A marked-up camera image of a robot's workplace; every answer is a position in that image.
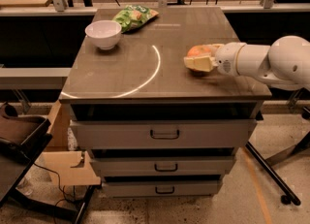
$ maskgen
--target snack bag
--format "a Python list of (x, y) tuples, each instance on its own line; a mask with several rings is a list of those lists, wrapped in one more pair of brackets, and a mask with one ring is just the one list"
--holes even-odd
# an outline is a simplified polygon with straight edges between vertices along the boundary
[(139, 28), (146, 24), (158, 12), (141, 5), (127, 5), (112, 20), (122, 26), (122, 33)]

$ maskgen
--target black handle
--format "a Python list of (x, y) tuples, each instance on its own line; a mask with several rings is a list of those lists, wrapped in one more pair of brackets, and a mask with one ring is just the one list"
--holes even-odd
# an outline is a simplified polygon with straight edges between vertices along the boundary
[(155, 192), (158, 195), (169, 195), (174, 193), (174, 186), (171, 188), (171, 191), (159, 191), (157, 187), (155, 187)]
[(180, 131), (177, 129), (175, 131), (175, 134), (171, 133), (155, 133), (154, 130), (150, 130), (149, 135), (151, 136), (152, 139), (155, 140), (176, 140), (180, 137)]
[(175, 163), (174, 168), (172, 168), (172, 169), (159, 169), (157, 167), (157, 164), (155, 164), (154, 169), (156, 172), (159, 172), (159, 173), (173, 173), (173, 172), (177, 171), (178, 167), (177, 167), (177, 164)]

